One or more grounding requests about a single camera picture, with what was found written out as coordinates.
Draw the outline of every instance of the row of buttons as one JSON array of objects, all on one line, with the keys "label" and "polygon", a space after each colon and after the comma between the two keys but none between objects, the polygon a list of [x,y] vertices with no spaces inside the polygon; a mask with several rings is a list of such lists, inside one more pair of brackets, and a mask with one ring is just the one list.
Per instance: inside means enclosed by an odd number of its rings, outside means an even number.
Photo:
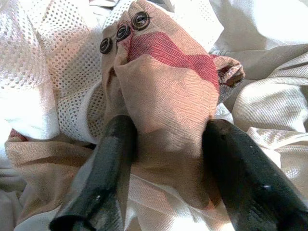
[{"label": "row of buttons", "polygon": [[[141,11],[134,15],[131,19],[131,25],[134,30],[144,30],[150,24],[150,16],[147,12]],[[121,26],[116,33],[116,40],[122,41],[130,35],[131,29],[129,25]],[[100,44],[100,52],[102,54],[108,54],[112,49],[111,38],[104,38]]]}]

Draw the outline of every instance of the red stripe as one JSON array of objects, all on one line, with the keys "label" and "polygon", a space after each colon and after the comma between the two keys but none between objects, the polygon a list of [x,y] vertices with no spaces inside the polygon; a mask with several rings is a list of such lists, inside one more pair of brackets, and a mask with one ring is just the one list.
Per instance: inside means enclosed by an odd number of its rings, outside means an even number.
[{"label": "red stripe", "polygon": [[200,78],[210,81],[219,90],[218,75],[212,58],[209,55],[184,54],[165,33],[153,32],[133,38],[129,36],[120,44],[127,50],[129,62],[148,54],[169,66],[195,71]]}]

